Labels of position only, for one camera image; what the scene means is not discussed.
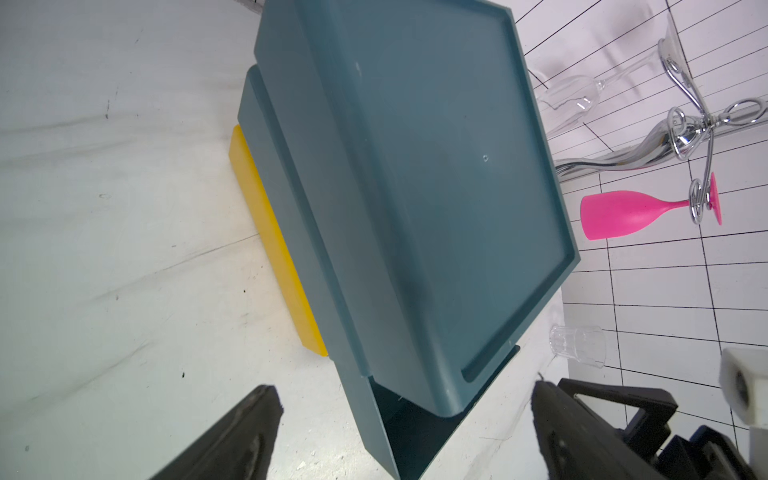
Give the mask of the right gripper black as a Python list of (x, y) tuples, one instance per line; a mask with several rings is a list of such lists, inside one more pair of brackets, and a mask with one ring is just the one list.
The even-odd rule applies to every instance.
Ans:
[[(603, 385), (572, 379), (557, 384), (592, 415), (615, 429), (621, 440), (656, 469), (661, 479), (755, 479), (755, 471), (731, 439), (706, 425), (688, 438), (674, 435), (669, 420), (678, 405), (662, 389)], [(584, 397), (630, 406), (635, 415), (624, 429), (616, 428), (597, 414)]]

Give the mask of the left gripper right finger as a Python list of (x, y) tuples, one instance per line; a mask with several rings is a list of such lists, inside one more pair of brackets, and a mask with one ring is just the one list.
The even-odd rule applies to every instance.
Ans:
[(531, 397), (539, 449), (550, 479), (661, 479), (617, 431), (557, 385), (538, 381)]

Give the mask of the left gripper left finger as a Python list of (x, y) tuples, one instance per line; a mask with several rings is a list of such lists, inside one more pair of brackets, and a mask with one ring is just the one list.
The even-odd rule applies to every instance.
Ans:
[(265, 479), (283, 407), (260, 385), (154, 475), (156, 479)]

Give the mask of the teal three-drawer cabinet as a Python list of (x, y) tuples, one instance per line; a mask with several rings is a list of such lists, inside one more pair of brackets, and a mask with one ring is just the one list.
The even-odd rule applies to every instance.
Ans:
[(511, 10), (268, 1), (238, 114), (366, 450), (423, 475), (579, 262)]

